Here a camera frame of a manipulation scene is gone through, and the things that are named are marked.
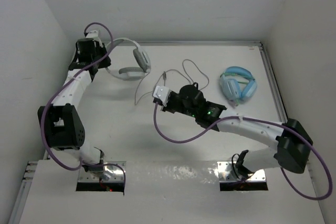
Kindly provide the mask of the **white grey headphones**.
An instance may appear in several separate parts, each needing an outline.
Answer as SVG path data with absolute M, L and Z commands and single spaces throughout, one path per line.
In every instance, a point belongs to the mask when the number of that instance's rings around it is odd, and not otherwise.
M 135 40 L 121 37 L 109 43 L 111 65 L 105 67 L 113 77 L 123 81 L 137 81 L 151 72 L 150 58 Z

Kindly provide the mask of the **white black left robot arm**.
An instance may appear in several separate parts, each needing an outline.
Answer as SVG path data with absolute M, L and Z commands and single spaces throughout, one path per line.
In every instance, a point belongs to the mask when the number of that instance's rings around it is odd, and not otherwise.
M 98 36 L 79 39 L 75 46 L 64 85 L 38 109 L 42 141 L 48 156 L 67 170 L 100 169 L 103 153 L 86 139 L 77 108 L 98 70 L 111 60 Z

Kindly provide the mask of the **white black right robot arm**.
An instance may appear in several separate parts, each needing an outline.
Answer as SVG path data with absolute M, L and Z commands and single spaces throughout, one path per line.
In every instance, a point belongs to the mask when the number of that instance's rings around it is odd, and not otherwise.
M 224 105 L 207 101 L 198 84 L 183 86 L 178 93 L 165 86 L 153 92 L 154 103 L 163 112 L 193 117 L 204 131 L 185 140 L 191 142 L 210 130 L 237 134 L 265 145 L 258 151 L 243 150 L 232 165 L 237 177 L 247 179 L 260 169 L 279 167 L 302 174 L 312 150 L 313 141 L 299 121 L 269 122 L 249 118 Z

